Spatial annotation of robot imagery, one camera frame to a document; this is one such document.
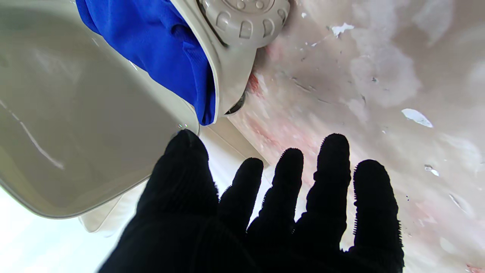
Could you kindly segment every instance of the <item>white paint flake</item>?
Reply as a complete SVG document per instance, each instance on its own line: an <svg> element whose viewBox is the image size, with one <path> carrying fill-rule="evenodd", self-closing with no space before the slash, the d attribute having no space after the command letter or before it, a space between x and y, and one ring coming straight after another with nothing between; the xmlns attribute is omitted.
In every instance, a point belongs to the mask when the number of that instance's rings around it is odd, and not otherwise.
<svg viewBox="0 0 485 273"><path fill-rule="evenodd" d="M340 27L333 27L332 31L333 31L335 37L339 37L340 34L344 33L346 30L352 30L354 28L355 27L353 25L348 25L347 23L344 23Z"/></svg>
<svg viewBox="0 0 485 273"><path fill-rule="evenodd" d="M430 171L432 174L439 176L439 172L437 170L433 169L433 167L431 167L431 165L424 165L424 170Z"/></svg>
<svg viewBox="0 0 485 273"><path fill-rule="evenodd" d="M423 114L421 114L417 110L408 108L408 109L402 110L401 112L406 116L406 118L413 120L414 122L416 122L418 124L421 124L421 125L426 126L428 128L433 127L431 122Z"/></svg>

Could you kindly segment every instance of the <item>gloved hand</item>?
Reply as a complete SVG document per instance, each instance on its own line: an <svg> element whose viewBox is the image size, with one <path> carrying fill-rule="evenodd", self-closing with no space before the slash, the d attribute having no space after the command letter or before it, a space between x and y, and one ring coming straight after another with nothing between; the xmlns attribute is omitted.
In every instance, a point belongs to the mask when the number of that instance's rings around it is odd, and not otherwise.
<svg viewBox="0 0 485 273"><path fill-rule="evenodd" d="M263 163L243 162L221 196L200 139L184 130L157 162L117 248L100 272L402 272L398 206L389 176L373 160L354 173L354 246L339 244L346 229L349 144L328 136L318 156L307 212L295 223L303 154L286 150L259 216L249 225Z"/></svg>

